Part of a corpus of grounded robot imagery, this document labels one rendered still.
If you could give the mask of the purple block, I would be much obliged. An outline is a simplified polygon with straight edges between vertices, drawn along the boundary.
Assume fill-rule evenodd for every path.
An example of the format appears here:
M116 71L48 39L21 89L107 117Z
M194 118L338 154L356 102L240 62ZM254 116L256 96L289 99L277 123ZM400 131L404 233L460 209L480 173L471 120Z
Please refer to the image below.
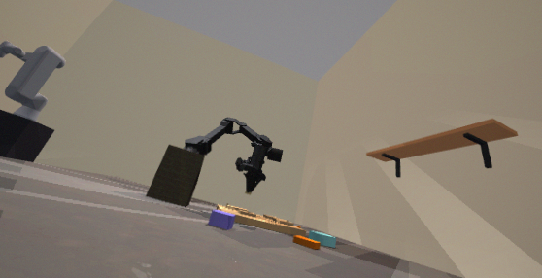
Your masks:
M209 226L215 226L222 229L230 230L233 228L235 217L235 215L224 213L218 210L212 210L208 224Z

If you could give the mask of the light blue flat block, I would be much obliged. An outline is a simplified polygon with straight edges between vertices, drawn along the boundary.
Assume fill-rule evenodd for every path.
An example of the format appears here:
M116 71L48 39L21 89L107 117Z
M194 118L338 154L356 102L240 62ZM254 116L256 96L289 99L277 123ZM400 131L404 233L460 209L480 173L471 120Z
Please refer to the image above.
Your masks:
M325 233L310 231L308 239L320 242L321 245L335 248L336 238Z

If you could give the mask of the orange flat block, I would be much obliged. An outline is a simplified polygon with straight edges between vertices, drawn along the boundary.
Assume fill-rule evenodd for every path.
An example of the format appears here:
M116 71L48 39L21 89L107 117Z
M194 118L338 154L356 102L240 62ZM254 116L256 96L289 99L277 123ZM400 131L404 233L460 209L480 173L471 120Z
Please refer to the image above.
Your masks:
M302 246L305 246L307 248L310 247L310 248L313 248L313 249L319 249L321 247L320 242L317 242L317 241L302 237L300 235L293 236L292 242L297 243L297 244L302 245Z

